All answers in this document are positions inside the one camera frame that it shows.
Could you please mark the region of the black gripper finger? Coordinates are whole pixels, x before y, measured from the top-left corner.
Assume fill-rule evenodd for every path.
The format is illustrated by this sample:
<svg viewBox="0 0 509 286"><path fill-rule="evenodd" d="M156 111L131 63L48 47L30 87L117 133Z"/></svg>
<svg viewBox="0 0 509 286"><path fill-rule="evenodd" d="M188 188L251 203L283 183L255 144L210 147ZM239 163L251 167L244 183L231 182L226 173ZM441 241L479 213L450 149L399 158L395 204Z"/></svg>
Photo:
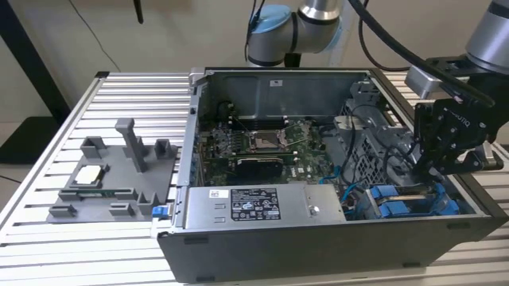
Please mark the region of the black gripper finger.
<svg viewBox="0 0 509 286"><path fill-rule="evenodd" d="M441 127L441 101L417 103L414 110L414 138L419 145L421 157L413 168L413 175L418 179L433 179L430 169L439 158L439 143L437 140Z"/></svg>
<svg viewBox="0 0 509 286"><path fill-rule="evenodd" d="M485 166L482 152L485 133L478 129L449 127L438 136L435 169L442 175L471 173Z"/></svg>

